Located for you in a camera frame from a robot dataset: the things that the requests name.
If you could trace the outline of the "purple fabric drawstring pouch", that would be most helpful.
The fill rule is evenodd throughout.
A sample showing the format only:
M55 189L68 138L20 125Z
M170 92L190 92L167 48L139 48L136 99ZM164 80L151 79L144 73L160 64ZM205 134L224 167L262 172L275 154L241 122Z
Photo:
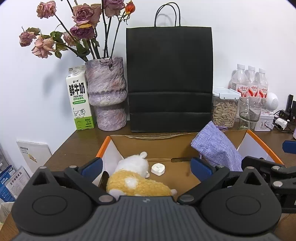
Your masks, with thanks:
M196 135L191 147L197 150L211 165L226 166L231 171L242 171L243 157L227 136L212 121Z

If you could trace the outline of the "yellow white plush toy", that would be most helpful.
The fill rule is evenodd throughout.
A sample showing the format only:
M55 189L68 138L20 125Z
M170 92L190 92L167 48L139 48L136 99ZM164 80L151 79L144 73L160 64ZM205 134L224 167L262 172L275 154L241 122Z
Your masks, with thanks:
M132 155L119 161L110 175L106 192L119 199L121 196L175 196L177 190L149 179L147 152Z

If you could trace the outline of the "small white round cap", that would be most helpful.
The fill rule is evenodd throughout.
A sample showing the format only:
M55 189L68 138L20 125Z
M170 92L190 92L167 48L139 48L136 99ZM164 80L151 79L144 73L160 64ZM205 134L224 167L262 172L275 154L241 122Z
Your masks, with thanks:
M162 163L155 163L151 167L151 173L153 173L157 176L163 175L165 173L165 170L166 170L166 167Z

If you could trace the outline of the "black device stand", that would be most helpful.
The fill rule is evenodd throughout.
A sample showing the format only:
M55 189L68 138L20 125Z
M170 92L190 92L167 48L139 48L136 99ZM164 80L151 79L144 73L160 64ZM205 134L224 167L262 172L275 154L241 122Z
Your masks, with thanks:
M285 111L288 114L289 118L295 117L295 107L296 107L296 103L295 103L295 100L293 100L293 95L289 94L287 98L286 108L285 108Z

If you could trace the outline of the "white floral tin box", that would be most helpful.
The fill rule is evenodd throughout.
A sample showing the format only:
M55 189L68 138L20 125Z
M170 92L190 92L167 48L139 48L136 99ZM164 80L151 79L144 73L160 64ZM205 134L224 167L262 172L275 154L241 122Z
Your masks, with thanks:
M255 125L254 130L257 132L269 132L273 130L274 114L272 111L263 109L260 114L260 118Z

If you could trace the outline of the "red orange cardboard box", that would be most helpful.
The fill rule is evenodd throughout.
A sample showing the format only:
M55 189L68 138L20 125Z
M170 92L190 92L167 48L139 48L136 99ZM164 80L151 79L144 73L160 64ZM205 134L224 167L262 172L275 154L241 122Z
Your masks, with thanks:
M226 131L225 135L243 157L264 158L282 164L274 151L252 131ZM191 158L199 156L199 153L191 147L194 137L196 133L111 135L105 138L96 156L102 159L103 170L111 175L120 160L147 152L150 166L155 163L165 165L163 175L150 174L149 178L176 189L178 194L183 194L200 182L190 168Z

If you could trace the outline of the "white round speaker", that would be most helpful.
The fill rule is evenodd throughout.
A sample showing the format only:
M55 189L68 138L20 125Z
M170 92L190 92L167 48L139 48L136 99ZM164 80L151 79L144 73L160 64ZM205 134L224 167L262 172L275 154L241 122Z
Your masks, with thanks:
M269 111L274 111L278 107L278 97L275 93L268 92L264 107Z

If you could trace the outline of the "clear glass cup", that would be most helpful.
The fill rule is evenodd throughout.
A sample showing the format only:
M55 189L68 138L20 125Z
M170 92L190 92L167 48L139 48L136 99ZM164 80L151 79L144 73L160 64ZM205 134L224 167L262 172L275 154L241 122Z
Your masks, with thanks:
M259 97L243 97L238 102L239 106L239 129L254 130L259 121L262 103Z

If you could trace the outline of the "water bottle right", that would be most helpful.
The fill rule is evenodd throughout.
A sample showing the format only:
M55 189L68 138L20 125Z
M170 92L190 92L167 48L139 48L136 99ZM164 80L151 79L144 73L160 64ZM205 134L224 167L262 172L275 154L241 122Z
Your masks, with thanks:
M262 104L266 103L268 93L268 81L266 78L266 71L259 68L259 71L255 74L258 81L258 95L261 99Z

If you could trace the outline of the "water bottle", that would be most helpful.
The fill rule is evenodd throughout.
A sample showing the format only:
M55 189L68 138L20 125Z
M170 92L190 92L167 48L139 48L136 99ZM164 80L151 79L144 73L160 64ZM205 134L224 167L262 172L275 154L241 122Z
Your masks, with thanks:
M258 95L261 99L262 104L266 103L268 93L268 81L266 78L266 71L259 68L259 71L255 74L258 81Z
M241 97L247 97L248 93L248 78L245 74L245 66L237 64L237 70L232 75L230 80L230 88L239 92Z
M248 66L248 69L245 70L245 74L248 79L248 93L247 93L247 95L251 96L251 97L257 97L259 83L255 77L255 67Z

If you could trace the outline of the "water bottle middle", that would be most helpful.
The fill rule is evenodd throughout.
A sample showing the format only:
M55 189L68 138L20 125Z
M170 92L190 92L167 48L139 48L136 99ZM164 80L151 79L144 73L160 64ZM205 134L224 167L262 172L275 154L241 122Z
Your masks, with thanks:
M247 93L247 95L251 96L251 97L257 97L259 83L255 77L255 67L248 66L248 69L245 70L245 74L248 79L248 93Z

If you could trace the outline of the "water bottle left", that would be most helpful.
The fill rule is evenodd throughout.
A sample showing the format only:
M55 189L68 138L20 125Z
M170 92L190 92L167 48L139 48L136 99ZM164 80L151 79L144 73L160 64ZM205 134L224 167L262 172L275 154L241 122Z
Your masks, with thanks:
M248 78L245 74L245 66L237 64L237 70L232 75L230 80L230 88L239 92L241 97L247 97L248 93Z

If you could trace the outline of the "purple textured vase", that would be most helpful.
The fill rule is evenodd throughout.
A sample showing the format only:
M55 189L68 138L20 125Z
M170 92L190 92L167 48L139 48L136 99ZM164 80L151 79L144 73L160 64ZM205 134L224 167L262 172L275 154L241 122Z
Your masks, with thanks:
M89 103L102 131L120 130L126 125L126 80L122 57L101 58L85 63Z

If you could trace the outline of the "black paper shopping bag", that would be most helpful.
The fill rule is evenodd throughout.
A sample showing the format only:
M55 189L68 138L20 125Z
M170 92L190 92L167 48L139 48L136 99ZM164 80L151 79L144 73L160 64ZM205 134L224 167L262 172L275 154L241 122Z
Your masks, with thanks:
M213 41L210 27L181 24L126 30L130 129L134 133L198 132L211 119Z

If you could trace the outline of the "white wall panel box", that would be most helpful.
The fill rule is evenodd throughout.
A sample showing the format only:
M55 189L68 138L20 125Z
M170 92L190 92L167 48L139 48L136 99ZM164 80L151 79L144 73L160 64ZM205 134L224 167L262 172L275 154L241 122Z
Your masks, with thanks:
M32 173L40 166L44 166L52 156L47 144L26 141L17 141L16 143Z

